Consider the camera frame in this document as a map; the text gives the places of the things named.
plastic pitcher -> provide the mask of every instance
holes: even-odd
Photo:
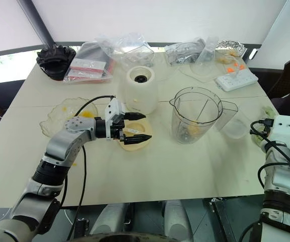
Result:
[[[170,104],[173,106],[172,136],[182,144],[196,142],[214,123],[217,130],[222,129],[238,111],[234,103],[221,101],[201,87],[180,90]]]

white power strip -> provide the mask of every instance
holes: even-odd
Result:
[[[251,73],[249,69],[240,70],[237,75],[234,73],[225,74],[215,79],[215,82],[226,92],[248,86],[257,81],[258,77]]]

clear plastic bag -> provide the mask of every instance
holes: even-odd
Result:
[[[65,83],[102,83],[112,78],[114,60],[97,43],[86,42],[67,70]]]
[[[204,40],[196,38],[191,42],[183,42],[165,46],[165,55],[171,66],[194,63],[205,47]]]
[[[116,38],[99,37],[96,41],[126,71],[136,66],[153,66],[154,51],[139,33],[129,33]]]

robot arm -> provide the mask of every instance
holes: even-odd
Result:
[[[261,120],[270,130],[268,140],[290,159],[290,116]],[[266,163],[290,163],[277,149],[261,143]],[[264,201],[260,219],[254,224],[250,241],[290,242],[290,166],[272,165],[265,168]]]
[[[122,130],[124,119],[144,117],[141,113],[125,113],[121,103],[113,98],[105,109],[105,120],[80,116],[69,119],[64,129],[49,141],[34,175],[12,208],[10,219],[0,221],[0,241],[31,241],[36,234],[48,232],[60,209],[55,197],[60,194],[81,147],[97,138],[119,139],[125,144],[146,141],[151,136],[127,137]]]

aluminum foil container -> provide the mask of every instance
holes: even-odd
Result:
[[[245,46],[238,41],[222,40],[216,45],[215,50],[221,54],[241,56],[245,52]]]

